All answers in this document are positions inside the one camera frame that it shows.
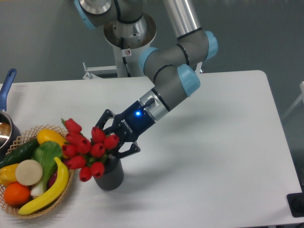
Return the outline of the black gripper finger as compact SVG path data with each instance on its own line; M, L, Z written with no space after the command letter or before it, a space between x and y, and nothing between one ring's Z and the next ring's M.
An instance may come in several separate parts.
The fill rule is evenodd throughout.
M105 128L105 124L107 123L108 120L114 119L115 116L116 114L114 114L111 110L106 109L99 118L99 120L97 121L97 123L95 124L95 127L103 130L105 133L112 133L113 132L112 125Z
M119 151L122 148L122 146L123 144L119 143L114 149L111 150L109 157L122 159L141 151L137 142L132 142L130 148L123 152Z

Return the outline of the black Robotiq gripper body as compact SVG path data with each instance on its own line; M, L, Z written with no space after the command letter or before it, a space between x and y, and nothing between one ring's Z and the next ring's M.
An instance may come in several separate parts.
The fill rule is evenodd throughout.
M120 143L135 142L138 137L155 124L155 120L145 110L145 106L135 101L120 114L109 109L104 111L104 120L113 118L113 123L106 130L119 137Z

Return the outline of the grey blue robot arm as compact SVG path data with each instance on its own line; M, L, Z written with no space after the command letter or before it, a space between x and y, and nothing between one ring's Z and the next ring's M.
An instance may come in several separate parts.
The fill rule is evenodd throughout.
M104 28L119 76L144 75L153 83L121 114L106 110L96 124L119 137L109 157L121 159L137 153L138 137L199 88L194 68L216 55L218 42L212 32L203 31L190 0L164 2L177 39L167 50L151 47L156 26L144 13L141 0L76 0L74 4L88 28Z

